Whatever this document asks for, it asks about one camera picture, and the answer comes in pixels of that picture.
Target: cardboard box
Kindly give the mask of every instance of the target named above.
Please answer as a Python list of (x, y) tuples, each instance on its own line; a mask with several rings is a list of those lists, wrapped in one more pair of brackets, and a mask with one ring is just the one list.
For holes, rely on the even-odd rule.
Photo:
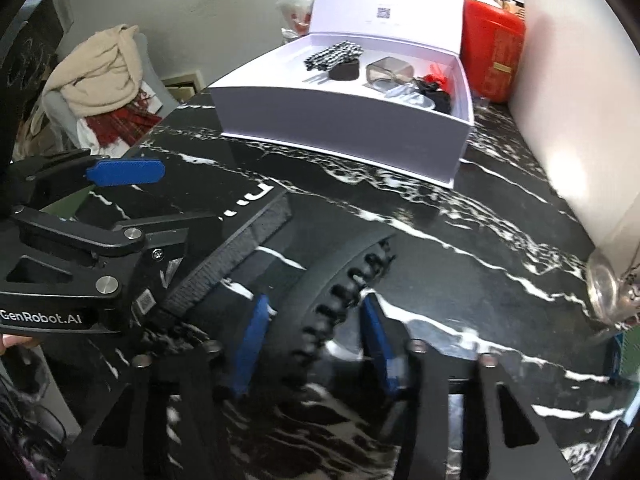
[[(464, 0), (316, 0), (308, 36), (210, 86), (224, 136), (338, 155), (452, 187), (473, 125), (460, 63)], [(303, 61), (340, 41), (361, 45), (360, 78), (333, 81)], [(385, 99), (366, 66), (393, 56), (424, 76), (438, 63), (452, 114)]]

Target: clear plastic wrap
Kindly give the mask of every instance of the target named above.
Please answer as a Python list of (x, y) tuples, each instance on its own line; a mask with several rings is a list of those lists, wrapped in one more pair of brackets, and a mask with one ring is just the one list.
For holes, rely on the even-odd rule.
[(287, 24), (282, 28), (285, 40), (295, 40), (309, 33), (309, 23), (315, 0), (278, 0), (277, 8)]

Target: silver bolt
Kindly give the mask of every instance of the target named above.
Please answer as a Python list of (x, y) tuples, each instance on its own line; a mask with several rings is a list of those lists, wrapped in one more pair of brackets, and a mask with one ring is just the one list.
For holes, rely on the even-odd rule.
[(151, 358), (150, 355), (148, 355), (148, 354), (140, 354), (140, 355), (136, 355), (131, 360), (131, 365), (134, 368), (147, 368), (148, 366), (151, 366), (152, 362), (153, 362), (153, 359)]
[(485, 368), (495, 368), (498, 364), (498, 359), (493, 354), (482, 354), (478, 360)]
[(427, 343), (425, 343), (422, 339), (411, 339), (408, 345), (409, 352), (413, 352), (415, 354), (424, 354), (427, 351)]
[(215, 339), (205, 341), (202, 343), (202, 347), (207, 354), (217, 354), (222, 352), (222, 345)]
[(95, 282), (95, 288), (100, 294), (113, 294), (118, 290), (118, 280), (113, 276), (103, 276)]
[(130, 227), (129, 229), (124, 231), (124, 235), (129, 240), (137, 240), (138, 238), (140, 238), (142, 236), (142, 231), (140, 229), (138, 229), (137, 227)]

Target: beige fleece cloth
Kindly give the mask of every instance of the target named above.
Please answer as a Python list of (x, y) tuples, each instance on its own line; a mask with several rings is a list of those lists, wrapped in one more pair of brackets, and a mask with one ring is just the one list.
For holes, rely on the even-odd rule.
[(113, 112), (133, 101), (142, 83), (142, 62), (133, 35), (119, 25), (97, 32), (60, 62), (44, 87), (59, 90), (78, 118)]

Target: chair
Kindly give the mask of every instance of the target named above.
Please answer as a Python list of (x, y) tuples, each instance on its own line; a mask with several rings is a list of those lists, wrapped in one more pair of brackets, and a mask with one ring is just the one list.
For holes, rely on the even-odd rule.
[[(177, 108), (178, 101), (176, 101), (165, 88), (151, 65), (146, 36), (138, 32), (134, 36), (134, 40), (138, 46), (138, 53), (142, 61), (142, 80), (156, 92), (156, 95), (162, 101), (162, 108), (158, 110), (157, 114), (164, 119)], [(62, 94), (58, 91), (48, 92), (42, 99), (42, 107), (49, 121), (51, 121), (51, 129), (54, 133), (61, 139), (65, 139), (66, 137), (76, 148), (79, 148), (78, 118), (71, 111)]]

